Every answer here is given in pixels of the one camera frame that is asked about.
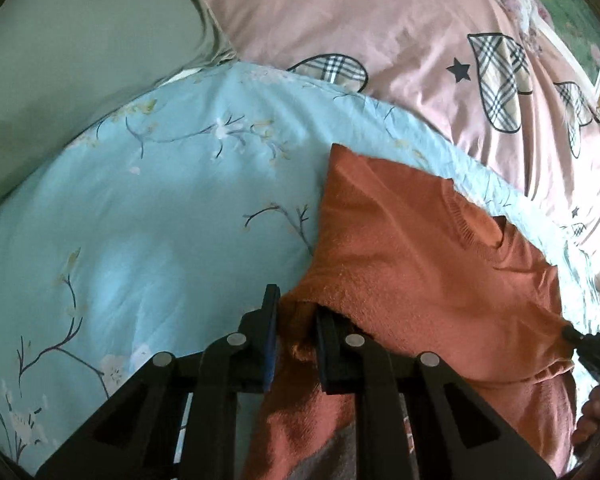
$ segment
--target brown fabric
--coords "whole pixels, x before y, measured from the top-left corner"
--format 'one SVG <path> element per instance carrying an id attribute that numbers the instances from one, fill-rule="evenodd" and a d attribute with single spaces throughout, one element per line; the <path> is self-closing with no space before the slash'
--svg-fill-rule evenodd
<path id="1" fill-rule="evenodd" d="M 557 269 L 453 182 L 331 150 L 311 268 L 282 301 L 282 355 L 244 478 L 282 480 L 352 421 L 350 396 L 320 391 L 309 341 L 315 304 L 387 349 L 437 352 L 558 473 L 574 424 L 571 350 Z"/>

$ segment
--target black star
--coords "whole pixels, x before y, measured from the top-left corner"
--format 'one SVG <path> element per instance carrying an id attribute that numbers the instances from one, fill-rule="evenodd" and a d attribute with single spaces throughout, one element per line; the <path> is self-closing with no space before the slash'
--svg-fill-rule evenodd
<path id="1" fill-rule="evenodd" d="M 456 83 L 462 81 L 462 79 L 467 79 L 467 81 L 471 81 L 469 77 L 469 67 L 471 65 L 465 65 L 458 61 L 457 58 L 454 58 L 454 63 L 452 66 L 446 67 L 449 72 L 451 72 L 454 76 L 456 76 Z"/>

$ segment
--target mattress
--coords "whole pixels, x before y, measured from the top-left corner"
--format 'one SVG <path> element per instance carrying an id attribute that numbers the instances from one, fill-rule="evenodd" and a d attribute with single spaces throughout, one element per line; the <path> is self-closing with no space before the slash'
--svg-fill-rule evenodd
<path id="1" fill-rule="evenodd" d="M 537 0 L 205 0 L 243 60 L 409 110 L 600 254 L 600 114 Z"/>
<path id="2" fill-rule="evenodd" d="M 588 257 L 495 172 L 391 104 L 235 62 L 115 111 L 1 206 L 0 450 L 34 473 L 152 354 L 202 351 L 267 283 L 291 289 L 334 142 L 506 216 L 558 267 L 564 316 L 600 331 Z M 574 377 L 581 404 L 593 382 Z M 237 469 L 259 406 L 239 402 Z"/>

